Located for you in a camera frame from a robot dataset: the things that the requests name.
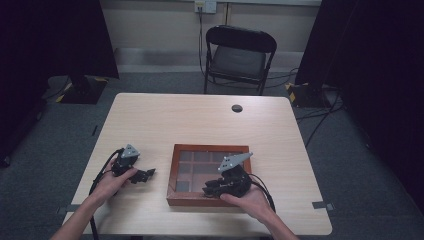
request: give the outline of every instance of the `electrical outlet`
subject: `electrical outlet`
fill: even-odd
[[[205,2],[205,12],[206,13],[216,13],[216,2],[215,1],[206,1]]]
[[[194,2],[194,12],[199,12],[199,9],[202,9],[202,12],[206,12],[205,1],[195,1]]]

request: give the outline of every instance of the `black cable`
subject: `black cable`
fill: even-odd
[[[102,175],[102,178],[103,178],[103,176],[104,176],[106,173],[108,173],[108,172],[112,172],[112,169],[105,171],[105,172],[103,173],[103,175]]]
[[[225,25],[228,24],[228,9],[230,8],[230,3],[227,2],[227,9],[225,11]]]
[[[106,171],[106,172],[103,172],[103,171],[105,170],[105,168],[109,164],[110,160],[112,160],[113,156],[115,156],[116,154],[122,153],[124,150],[125,150],[124,148],[118,149],[114,153],[112,153],[112,155],[110,155],[110,157],[107,159],[105,165],[103,165],[102,170],[100,170],[99,174],[97,174],[96,179],[93,180],[93,184],[91,185],[90,192],[88,193],[88,195],[91,195],[93,193],[94,189],[97,187],[97,184],[100,182],[103,175],[106,172],[109,172],[109,171]],[[99,234],[97,233],[97,227],[96,227],[96,222],[94,221],[94,216],[92,216],[91,219],[90,219],[90,226],[91,226],[91,232],[93,233],[93,239],[98,240]]]
[[[297,68],[293,68],[292,70],[290,70],[290,73],[284,76],[277,76],[277,77],[272,77],[272,78],[267,78],[267,79],[277,79],[277,78],[283,78],[283,77],[288,77],[286,81],[282,82],[282,83],[278,83],[276,85],[271,85],[271,86],[267,86],[265,88],[275,88],[275,87],[279,87],[281,85],[284,85],[285,83],[287,83],[288,81],[290,81],[291,76],[296,75],[297,73],[292,73],[294,70],[296,70]],[[218,86],[223,86],[223,87],[230,87],[230,88],[238,88],[238,89],[257,89],[256,87],[240,87],[240,86],[230,86],[230,84],[236,84],[236,83],[240,83],[238,81],[228,81],[225,83],[217,83],[217,82],[213,82],[211,80],[208,79],[208,82],[218,85]]]
[[[205,76],[205,72],[203,71],[202,66],[202,54],[203,54],[203,20],[202,20],[202,8],[197,8],[199,11],[199,23],[200,23],[200,31],[199,31],[199,64],[200,64],[200,71],[202,72],[203,76]]]
[[[343,107],[344,107],[344,104],[340,105],[340,107],[338,107],[337,109],[335,109],[335,110],[331,111],[330,113],[335,113],[335,112],[337,112],[337,111],[340,111]],[[310,112],[310,113],[308,113],[308,114],[304,115],[303,117],[296,118],[296,120],[298,121],[297,123],[299,124],[299,123],[301,123],[303,120],[305,120],[305,119],[307,119],[307,118],[314,118],[314,117],[321,117],[321,116],[324,116],[324,115],[325,115],[325,114],[327,114],[328,112],[320,113],[320,114],[316,114],[316,115],[309,116],[310,114],[313,114],[313,113],[316,113],[316,112],[320,112],[320,111],[324,111],[324,110],[325,110],[325,109],[319,109],[319,110],[316,110],[316,111]]]
[[[61,93],[61,92],[62,92],[62,91],[66,88],[66,86],[68,85],[68,82],[69,82],[69,75],[68,75],[68,77],[66,78],[66,81],[65,81],[65,83],[63,84],[63,86],[60,88],[60,90],[59,90],[59,91],[57,91],[56,93],[54,93],[54,94],[52,94],[52,95],[48,96],[48,97],[45,97],[45,98],[44,98],[44,100],[50,99],[50,98],[52,98],[52,97],[56,96],[57,94]]]
[[[265,185],[265,183],[262,181],[262,179],[261,179],[261,178],[259,178],[258,176],[256,176],[255,174],[251,174],[251,173],[249,173],[248,175],[249,175],[249,176],[253,176],[253,177],[255,177],[256,179],[258,179],[258,180],[262,183],[262,185],[263,185],[263,186],[262,186],[261,184],[257,183],[257,182],[252,181],[252,184],[253,184],[253,185],[256,185],[257,187],[259,187],[259,188],[262,190],[262,192],[264,192],[264,193],[265,193],[265,196],[266,196],[266,199],[268,200],[269,206],[271,207],[271,209],[272,209],[274,212],[276,212],[276,210],[275,210],[274,200],[272,199],[272,196],[271,196],[271,194],[269,193],[268,188],[266,187],[266,185]]]
[[[292,70],[290,70],[290,73],[288,75],[276,76],[276,77],[268,77],[267,79],[276,79],[276,78],[290,77],[290,76],[293,76],[293,75],[296,75],[297,74],[297,72],[296,73],[292,73],[294,70],[297,70],[297,69],[299,69],[299,68],[293,68]]]
[[[324,114],[324,117],[320,120],[320,122],[318,123],[318,125],[315,127],[315,129],[312,131],[311,135],[309,136],[308,140],[306,141],[305,144],[305,148],[308,147],[309,143],[311,142],[312,137],[315,135],[316,131],[318,130],[318,128],[321,126],[322,122],[324,122],[324,120],[332,113],[334,106],[336,106],[337,100],[339,98],[340,95],[340,91],[337,92],[337,96],[336,99],[334,100],[333,105],[331,106],[330,110],[328,110],[327,113]]]

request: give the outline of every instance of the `power cord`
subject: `power cord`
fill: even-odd
[[[109,162],[112,160],[112,158],[116,154],[120,154],[120,153],[124,152],[124,150],[125,150],[124,148],[118,149],[114,153],[112,153],[112,155],[110,155],[110,157],[107,159],[105,165],[103,165],[102,169],[100,170],[99,174],[97,174],[96,179],[93,180],[93,184],[91,185],[90,192],[88,193],[88,195],[91,195],[93,193],[94,189],[97,187],[97,184],[99,184],[103,175],[106,172],[108,172],[108,171],[104,172],[104,170],[107,167],[107,165],[109,164]],[[91,219],[90,219],[90,226],[91,226],[91,231],[93,233],[93,239],[99,240],[99,234],[97,233],[97,227],[96,227],[96,222],[94,221],[94,216],[92,216]]]
[[[311,142],[311,139],[313,138],[313,136],[315,135],[315,133],[316,133],[316,131],[318,130],[318,128],[321,126],[321,124],[324,122],[324,120],[331,114],[331,113],[333,113],[333,109],[334,109],[334,107],[336,106],[336,104],[337,104],[337,100],[338,100],[338,98],[339,98],[339,96],[340,96],[340,91],[338,91],[337,92],[337,96],[336,96],[336,99],[334,100],[334,103],[333,103],[333,105],[331,106],[331,108],[328,110],[328,112],[326,112],[326,113],[323,113],[322,115],[324,115],[324,117],[320,120],[320,122],[317,124],[317,126],[315,127],[315,129],[312,131],[312,133],[311,133],[311,135],[309,135],[309,138],[308,138],[308,140],[306,141],[306,143],[305,143],[305,148],[308,148],[308,146],[309,146],[309,143]]]
[[[202,54],[203,54],[203,9],[201,7],[197,8],[199,13],[199,23],[200,23],[200,30],[199,30],[199,64],[200,64],[200,71],[202,71],[203,76],[205,76],[205,72],[203,71],[202,66]]]
[[[343,107],[344,107],[344,104],[340,105],[340,107],[338,107],[337,109],[332,110],[330,113],[338,112],[338,111],[340,111],[341,109],[343,109]],[[305,115],[304,115],[304,116],[302,116],[302,117],[296,118],[296,120],[298,121],[297,123],[299,124],[299,123],[301,123],[303,120],[308,119],[308,118],[321,117],[321,116],[324,116],[325,114],[327,114],[327,113],[328,113],[328,112],[325,112],[325,113],[320,113],[320,114],[312,115],[312,114],[314,114],[314,113],[321,112],[321,111],[325,111],[325,109],[324,109],[324,108],[322,108],[322,109],[318,109],[318,110],[312,111],[312,112],[310,112],[310,113],[307,113],[307,114],[305,114]]]
[[[255,182],[255,181],[252,181],[252,184],[253,184],[253,185],[256,185],[257,187],[259,187],[259,188],[262,190],[262,192],[264,192],[264,194],[265,194],[265,196],[266,196],[266,199],[268,200],[269,206],[271,207],[271,209],[272,209],[274,212],[276,212],[276,210],[275,210],[274,200],[272,199],[272,196],[271,196],[271,194],[269,193],[268,188],[266,187],[266,185],[265,185],[265,183],[262,181],[262,179],[260,179],[258,176],[256,176],[255,174],[252,174],[252,173],[249,173],[248,175],[249,175],[249,176],[252,176],[252,177],[255,177],[256,179],[258,179],[258,180],[262,183],[262,185],[263,185],[263,186],[262,186],[261,184],[259,184],[259,183]]]
[[[297,74],[296,72],[293,73],[293,71],[296,70],[296,69],[298,69],[298,68],[293,68],[292,70],[290,70],[289,74],[287,74],[287,75],[276,76],[276,77],[272,77],[272,78],[269,78],[268,77],[267,79],[277,79],[277,78],[284,78],[284,77],[288,77],[288,78],[285,81],[283,81],[282,83],[278,83],[278,84],[275,84],[275,85],[267,86],[265,88],[275,88],[275,87],[279,87],[281,85],[286,84],[287,82],[290,81],[291,76],[294,76],[294,75]],[[227,81],[227,82],[224,82],[224,83],[218,83],[218,82],[214,82],[214,81],[211,81],[211,80],[208,79],[208,82],[210,82],[212,84],[215,84],[215,85],[218,85],[218,86],[223,86],[223,87],[230,87],[230,88],[237,88],[237,89],[257,89],[256,87],[230,86],[230,84],[240,83],[240,82],[237,82],[237,81]]]

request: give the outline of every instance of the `wooden box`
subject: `wooden box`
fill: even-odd
[[[205,182],[222,177],[218,167],[224,156],[248,152],[248,146],[175,144],[166,197],[169,206],[232,206],[219,198],[205,197],[202,188]],[[241,165],[252,173],[250,158]]]

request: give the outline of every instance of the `forearm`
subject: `forearm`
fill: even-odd
[[[281,218],[274,212],[264,217],[262,222],[275,240],[298,240],[299,238],[287,227]]]
[[[101,205],[102,202],[94,196],[86,198],[51,239],[79,239],[94,212]]]

